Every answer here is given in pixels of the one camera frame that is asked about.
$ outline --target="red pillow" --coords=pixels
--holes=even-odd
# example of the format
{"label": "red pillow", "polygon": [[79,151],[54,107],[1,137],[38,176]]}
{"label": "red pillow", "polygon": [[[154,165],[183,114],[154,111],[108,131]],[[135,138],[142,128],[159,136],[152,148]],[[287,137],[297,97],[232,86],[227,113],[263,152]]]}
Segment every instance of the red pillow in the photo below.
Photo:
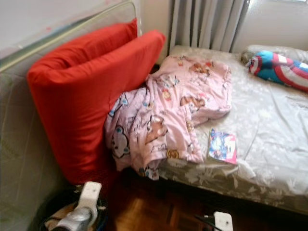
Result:
{"label": "red pillow", "polygon": [[135,25],[87,34],[52,51],[28,72],[56,160],[72,184],[108,180],[106,116],[122,92],[144,82],[163,47],[165,37],[156,31],[129,42],[137,34]]}

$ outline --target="gray curtain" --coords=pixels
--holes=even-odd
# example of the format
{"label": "gray curtain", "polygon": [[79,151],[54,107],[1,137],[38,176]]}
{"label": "gray curtain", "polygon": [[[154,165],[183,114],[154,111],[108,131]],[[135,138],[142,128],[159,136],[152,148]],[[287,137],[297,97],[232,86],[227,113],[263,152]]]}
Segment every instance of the gray curtain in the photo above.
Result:
{"label": "gray curtain", "polygon": [[229,52],[245,0],[175,0],[170,46]]}

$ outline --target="wooden floor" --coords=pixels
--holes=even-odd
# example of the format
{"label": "wooden floor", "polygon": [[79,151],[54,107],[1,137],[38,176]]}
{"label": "wooden floor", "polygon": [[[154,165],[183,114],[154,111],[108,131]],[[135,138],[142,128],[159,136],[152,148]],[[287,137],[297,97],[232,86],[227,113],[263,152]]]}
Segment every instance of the wooden floor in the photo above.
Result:
{"label": "wooden floor", "polygon": [[122,173],[108,198],[108,231],[201,231],[195,214],[232,215],[234,231],[308,230],[308,217],[171,181]]}

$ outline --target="gray bedsheet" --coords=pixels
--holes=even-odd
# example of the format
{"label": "gray bedsheet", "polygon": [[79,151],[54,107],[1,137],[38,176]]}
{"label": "gray bedsheet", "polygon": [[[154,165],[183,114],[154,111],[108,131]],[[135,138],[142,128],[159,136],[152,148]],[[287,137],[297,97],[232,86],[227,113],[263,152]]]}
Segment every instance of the gray bedsheet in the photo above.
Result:
{"label": "gray bedsheet", "polygon": [[[308,214],[308,95],[248,74],[235,54],[182,46],[171,52],[183,54],[231,67],[232,110],[196,128],[204,164],[169,159],[160,176]],[[206,158],[211,128],[236,134],[238,166]]]}

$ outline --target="pink blanket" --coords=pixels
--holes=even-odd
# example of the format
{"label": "pink blanket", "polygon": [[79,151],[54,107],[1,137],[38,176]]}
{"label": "pink blanket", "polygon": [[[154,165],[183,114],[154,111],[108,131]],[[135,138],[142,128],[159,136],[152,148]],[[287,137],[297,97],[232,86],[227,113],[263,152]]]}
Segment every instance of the pink blanket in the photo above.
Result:
{"label": "pink blanket", "polygon": [[200,57],[167,57],[145,87],[124,92],[105,122],[117,170],[158,179],[165,158],[202,163],[194,126],[231,109],[231,72]]}

